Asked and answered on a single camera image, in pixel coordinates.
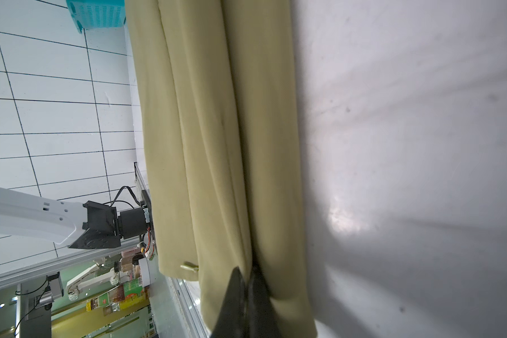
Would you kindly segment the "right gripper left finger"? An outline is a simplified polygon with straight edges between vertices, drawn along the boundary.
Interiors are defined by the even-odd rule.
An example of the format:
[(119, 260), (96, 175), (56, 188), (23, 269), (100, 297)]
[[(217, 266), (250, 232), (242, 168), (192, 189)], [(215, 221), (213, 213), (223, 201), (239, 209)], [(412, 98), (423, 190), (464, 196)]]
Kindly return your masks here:
[(211, 338), (243, 337), (246, 337), (246, 283), (236, 267), (231, 273)]

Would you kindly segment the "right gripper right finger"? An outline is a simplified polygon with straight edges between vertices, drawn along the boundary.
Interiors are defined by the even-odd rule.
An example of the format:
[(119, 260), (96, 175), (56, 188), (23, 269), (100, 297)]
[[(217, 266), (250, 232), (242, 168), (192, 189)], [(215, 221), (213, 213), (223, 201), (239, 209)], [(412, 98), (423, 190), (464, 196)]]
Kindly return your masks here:
[(251, 338), (278, 338), (275, 312), (270, 301), (266, 281), (258, 266), (252, 268), (248, 284), (248, 334)]

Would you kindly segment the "olive green skirt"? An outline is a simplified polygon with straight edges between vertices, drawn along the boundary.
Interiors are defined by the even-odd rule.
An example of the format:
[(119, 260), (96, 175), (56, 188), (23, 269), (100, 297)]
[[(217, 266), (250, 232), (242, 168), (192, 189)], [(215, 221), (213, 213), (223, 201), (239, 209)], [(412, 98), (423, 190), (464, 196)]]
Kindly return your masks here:
[(127, 1), (159, 270), (212, 332), (258, 266), (282, 337), (316, 337), (288, 1)]

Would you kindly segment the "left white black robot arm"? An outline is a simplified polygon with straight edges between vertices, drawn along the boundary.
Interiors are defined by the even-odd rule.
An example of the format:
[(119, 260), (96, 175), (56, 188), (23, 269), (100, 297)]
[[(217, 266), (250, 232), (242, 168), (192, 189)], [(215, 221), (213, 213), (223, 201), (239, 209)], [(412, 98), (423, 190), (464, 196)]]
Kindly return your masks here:
[(114, 249), (145, 234), (149, 207), (56, 201), (0, 187), (0, 235), (44, 239), (70, 249)]

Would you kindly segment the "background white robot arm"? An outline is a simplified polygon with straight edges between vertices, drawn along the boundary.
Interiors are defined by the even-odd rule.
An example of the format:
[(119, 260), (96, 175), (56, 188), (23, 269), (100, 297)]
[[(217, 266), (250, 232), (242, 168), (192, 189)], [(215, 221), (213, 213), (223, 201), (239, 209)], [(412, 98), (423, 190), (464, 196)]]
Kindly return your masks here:
[(100, 268), (98, 264), (93, 264), (67, 282), (66, 293), (70, 301), (77, 300), (83, 292), (101, 284), (110, 283), (117, 286), (121, 282), (121, 272), (118, 269), (112, 267), (103, 275), (96, 276)]

